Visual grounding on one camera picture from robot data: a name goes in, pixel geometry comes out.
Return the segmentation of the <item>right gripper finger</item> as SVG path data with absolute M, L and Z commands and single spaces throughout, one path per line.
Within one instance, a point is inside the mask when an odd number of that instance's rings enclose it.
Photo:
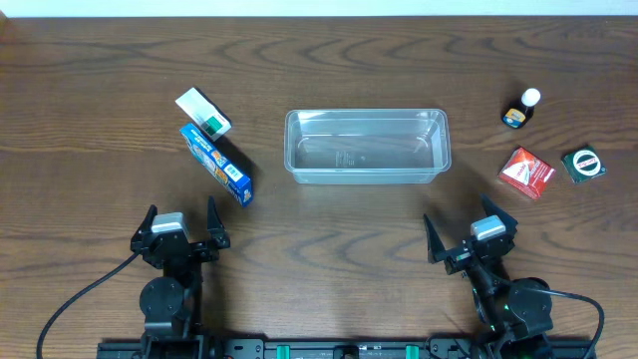
M 430 221 L 429 217 L 424 214 L 423 220 L 425 224 L 427 246 L 428 246 L 428 262 L 437 263 L 445 259 L 446 249 Z
M 496 215 L 504 224 L 505 231 L 508 234 L 517 233 L 516 227 L 518 225 L 518 221 L 514 217 L 496 205 L 486 194 L 482 194 L 480 198 L 481 205 L 487 216 Z

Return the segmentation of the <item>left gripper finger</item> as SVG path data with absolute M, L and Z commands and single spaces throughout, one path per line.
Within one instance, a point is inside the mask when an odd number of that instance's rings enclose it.
M 207 201 L 206 228 L 211 239 L 224 240 L 225 227 L 222 224 L 219 218 L 219 215 L 217 213 L 213 196 L 210 196 Z
M 146 235 L 152 232 L 153 221 L 157 214 L 157 207 L 154 204 L 151 204 L 145 218 L 137 230 L 137 239 L 143 239 Z

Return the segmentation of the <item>blue medicine box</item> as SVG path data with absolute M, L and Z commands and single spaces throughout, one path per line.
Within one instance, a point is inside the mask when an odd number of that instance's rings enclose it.
M 247 207 L 254 198 L 251 177 L 226 157 L 195 125 L 187 124 L 179 131 L 192 155 L 242 207 Z

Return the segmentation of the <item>red Panadol ActiFast box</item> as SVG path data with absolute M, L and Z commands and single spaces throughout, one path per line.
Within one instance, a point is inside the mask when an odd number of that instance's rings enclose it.
M 539 199 L 555 169 L 523 147 L 518 147 L 498 174 L 498 178 L 509 183 L 532 199 Z

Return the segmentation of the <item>dark green square packet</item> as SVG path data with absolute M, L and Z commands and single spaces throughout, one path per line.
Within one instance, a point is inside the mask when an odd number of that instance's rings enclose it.
M 607 174 L 597 151 L 591 146 L 584 146 L 564 155 L 563 166 L 575 184 L 580 184 Z

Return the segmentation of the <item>white green medicine box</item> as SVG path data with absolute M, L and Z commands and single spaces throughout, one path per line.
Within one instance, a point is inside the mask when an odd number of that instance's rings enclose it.
M 230 119 L 197 87 L 187 90 L 175 103 L 212 141 L 217 141 L 232 128 Z

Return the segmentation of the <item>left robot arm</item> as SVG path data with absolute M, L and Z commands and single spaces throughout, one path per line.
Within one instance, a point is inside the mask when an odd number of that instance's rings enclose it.
M 159 214 L 151 205 L 131 239 L 131 251 L 162 275 L 141 291 L 140 309 L 145 316 L 141 349 L 134 358 L 221 358 L 223 346 L 204 333 L 201 323 L 203 276 L 201 266 L 217 261 L 230 247 L 229 235 L 216 210 L 207 202 L 208 239 L 191 242 L 183 214 Z

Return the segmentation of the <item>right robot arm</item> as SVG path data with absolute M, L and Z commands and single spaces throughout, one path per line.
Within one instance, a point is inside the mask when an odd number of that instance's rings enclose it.
M 529 349 L 509 349 L 516 342 L 535 343 L 553 328 L 552 301 L 541 279 L 509 278 L 502 258 L 514 249 L 518 221 L 486 195 L 481 197 L 485 218 L 471 225 L 471 234 L 457 247 L 443 245 L 433 223 L 424 218 L 428 262 L 441 262 L 449 275 L 461 273 L 471 283 L 476 311 L 489 327 L 470 345 L 472 358 L 517 358 Z

